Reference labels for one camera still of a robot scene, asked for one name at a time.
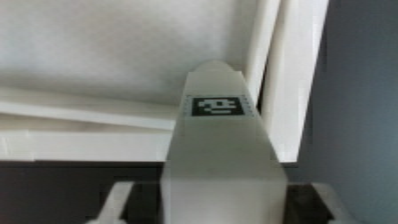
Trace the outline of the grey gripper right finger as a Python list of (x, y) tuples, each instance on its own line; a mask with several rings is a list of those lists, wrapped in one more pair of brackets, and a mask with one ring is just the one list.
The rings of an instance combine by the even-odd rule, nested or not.
[(327, 224), (359, 224), (330, 185), (325, 183), (314, 183), (313, 187), (332, 214), (332, 219), (327, 221)]

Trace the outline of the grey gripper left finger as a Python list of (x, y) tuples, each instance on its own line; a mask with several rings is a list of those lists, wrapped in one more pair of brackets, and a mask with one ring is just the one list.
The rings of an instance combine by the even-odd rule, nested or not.
[(85, 224), (126, 224), (121, 216), (133, 186), (133, 181), (114, 183), (98, 216), (85, 222)]

